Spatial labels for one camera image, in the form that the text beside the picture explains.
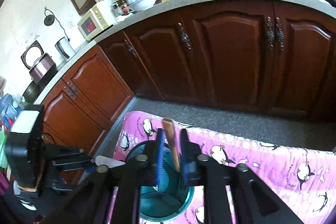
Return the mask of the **cream microwave oven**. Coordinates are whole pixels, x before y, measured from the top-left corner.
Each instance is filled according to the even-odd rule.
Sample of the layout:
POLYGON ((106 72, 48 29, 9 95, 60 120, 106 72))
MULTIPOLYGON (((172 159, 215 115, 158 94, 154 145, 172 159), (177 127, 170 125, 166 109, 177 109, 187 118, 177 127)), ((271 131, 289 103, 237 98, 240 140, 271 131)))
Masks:
POLYGON ((96 3, 89 9, 78 22, 77 26, 84 39, 89 41, 116 23, 112 3, 104 0, 96 3))

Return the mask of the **white bowl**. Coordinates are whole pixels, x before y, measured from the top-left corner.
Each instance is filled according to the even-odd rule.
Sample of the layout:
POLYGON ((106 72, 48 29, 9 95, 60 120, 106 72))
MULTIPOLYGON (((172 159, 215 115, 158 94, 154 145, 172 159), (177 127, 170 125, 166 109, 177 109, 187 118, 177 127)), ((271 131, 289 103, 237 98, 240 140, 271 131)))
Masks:
POLYGON ((154 6, 156 0, 137 0, 130 4, 129 7, 135 12, 141 12, 154 6))

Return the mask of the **white electric kettle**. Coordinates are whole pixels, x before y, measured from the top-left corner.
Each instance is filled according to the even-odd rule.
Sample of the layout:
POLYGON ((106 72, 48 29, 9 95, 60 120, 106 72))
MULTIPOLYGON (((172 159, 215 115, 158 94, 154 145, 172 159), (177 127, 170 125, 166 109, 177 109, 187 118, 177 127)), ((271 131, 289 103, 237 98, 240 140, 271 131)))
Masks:
POLYGON ((57 41, 55 44, 55 48, 65 61, 68 61, 75 55, 75 51, 71 47, 70 42, 66 37, 63 37, 59 41, 57 41))

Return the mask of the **rice cooker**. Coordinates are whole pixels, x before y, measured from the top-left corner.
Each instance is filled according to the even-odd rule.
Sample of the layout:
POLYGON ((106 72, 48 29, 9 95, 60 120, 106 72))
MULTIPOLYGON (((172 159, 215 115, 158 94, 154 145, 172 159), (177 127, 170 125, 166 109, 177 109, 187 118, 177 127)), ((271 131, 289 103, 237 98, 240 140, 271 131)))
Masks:
POLYGON ((31 79, 41 89, 44 89, 58 72, 55 62, 48 53, 44 52, 42 46, 37 40, 35 40, 23 52, 21 55, 21 61, 23 65, 29 70, 31 79), (39 50, 40 53, 35 55, 37 58, 34 60, 32 65, 29 65, 27 63, 27 56, 29 55, 29 51, 36 52, 36 50, 39 50))

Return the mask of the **brown wooden chopstick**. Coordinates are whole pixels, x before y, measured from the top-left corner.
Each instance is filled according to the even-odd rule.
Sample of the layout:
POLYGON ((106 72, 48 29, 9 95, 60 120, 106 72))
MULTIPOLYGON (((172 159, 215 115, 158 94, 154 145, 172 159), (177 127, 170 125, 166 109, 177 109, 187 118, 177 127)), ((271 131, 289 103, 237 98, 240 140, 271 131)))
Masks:
POLYGON ((179 160, 179 153, 176 143, 175 127, 174 122, 171 119, 163 118, 162 120, 163 129, 165 130, 166 139, 168 141, 171 156, 173 159, 174 167, 177 172, 181 171, 181 164, 179 160))

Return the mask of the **white teal-rimmed utensil cup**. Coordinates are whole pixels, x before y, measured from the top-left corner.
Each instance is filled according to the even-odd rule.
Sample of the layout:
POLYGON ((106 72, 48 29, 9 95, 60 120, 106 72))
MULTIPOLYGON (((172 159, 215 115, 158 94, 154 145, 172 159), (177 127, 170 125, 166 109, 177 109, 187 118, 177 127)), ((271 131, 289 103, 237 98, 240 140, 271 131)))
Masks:
MULTIPOLYGON (((136 145, 127 155, 126 162, 143 153, 147 143, 136 145)), ((176 219, 189 207, 194 187, 187 186, 180 172, 174 167, 171 150, 165 143, 163 150, 163 169, 158 185, 143 186, 140 195, 139 219, 165 223, 176 219)))

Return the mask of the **dark wood base cabinets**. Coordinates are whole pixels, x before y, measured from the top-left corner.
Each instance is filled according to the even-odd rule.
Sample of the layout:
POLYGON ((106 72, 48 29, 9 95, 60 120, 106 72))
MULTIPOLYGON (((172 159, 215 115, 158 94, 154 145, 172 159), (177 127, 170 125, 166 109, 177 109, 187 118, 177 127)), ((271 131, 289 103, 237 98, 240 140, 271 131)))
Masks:
POLYGON ((42 99, 44 126, 92 155, 134 96, 329 120, 335 9, 222 0, 107 29, 42 99))

